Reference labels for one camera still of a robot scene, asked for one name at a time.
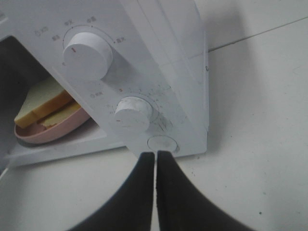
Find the white microwave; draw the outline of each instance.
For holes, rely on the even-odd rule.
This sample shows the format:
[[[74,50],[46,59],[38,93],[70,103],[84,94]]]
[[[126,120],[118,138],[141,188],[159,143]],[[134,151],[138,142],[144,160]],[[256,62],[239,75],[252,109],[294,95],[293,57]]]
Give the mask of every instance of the white microwave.
[[[78,58],[75,45],[85,48]],[[0,168],[120,146],[137,156],[206,151],[208,54],[193,0],[0,0],[0,62]],[[46,75],[92,119],[56,141],[24,146],[13,119]],[[141,101],[124,105],[135,122],[118,126],[118,117],[132,121],[119,108],[131,98]]]

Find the white knob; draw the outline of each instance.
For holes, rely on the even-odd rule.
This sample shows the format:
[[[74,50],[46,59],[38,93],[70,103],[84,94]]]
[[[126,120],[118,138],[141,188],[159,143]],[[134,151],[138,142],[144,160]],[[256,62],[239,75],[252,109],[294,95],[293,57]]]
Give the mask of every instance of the white knob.
[[[116,108],[115,125],[123,131],[144,132],[149,128],[152,113],[152,106],[147,101],[129,96]]]
[[[90,32],[74,35],[65,48],[63,56],[67,74],[85,80],[103,78],[113,60],[109,44]]]

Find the power dial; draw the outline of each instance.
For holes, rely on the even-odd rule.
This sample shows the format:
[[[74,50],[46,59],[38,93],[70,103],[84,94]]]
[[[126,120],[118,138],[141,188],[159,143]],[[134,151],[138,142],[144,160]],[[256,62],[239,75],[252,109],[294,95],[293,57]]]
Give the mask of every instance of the power dial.
[[[68,74],[85,80],[103,78],[112,63],[109,44],[91,32],[81,32],[72,37],[63,52]]]

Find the floor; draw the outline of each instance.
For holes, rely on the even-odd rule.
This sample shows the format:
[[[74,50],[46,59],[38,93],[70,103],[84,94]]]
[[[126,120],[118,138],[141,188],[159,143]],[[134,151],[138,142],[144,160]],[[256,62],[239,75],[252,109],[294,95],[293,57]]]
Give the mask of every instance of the floor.
[[[210,48],[208,152],[178,163],[253,229],[306,231],[308,0],[196,4]],[[104,203],[135,163],[121,148],[9,170],[0,181],[0,227],[66,230]]]

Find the plate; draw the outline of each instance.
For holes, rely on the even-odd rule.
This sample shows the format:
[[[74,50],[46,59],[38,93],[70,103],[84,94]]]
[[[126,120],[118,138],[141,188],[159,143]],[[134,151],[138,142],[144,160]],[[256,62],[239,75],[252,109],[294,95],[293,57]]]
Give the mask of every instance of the plate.
[[[26,143],[43,144],[66,135],[78,128],[89,118],[88,113],[83,108],[79,108],[61,123],[49,129],[37,123],[33,123],[27,128],[21,128],[15,125],[15,136]]]

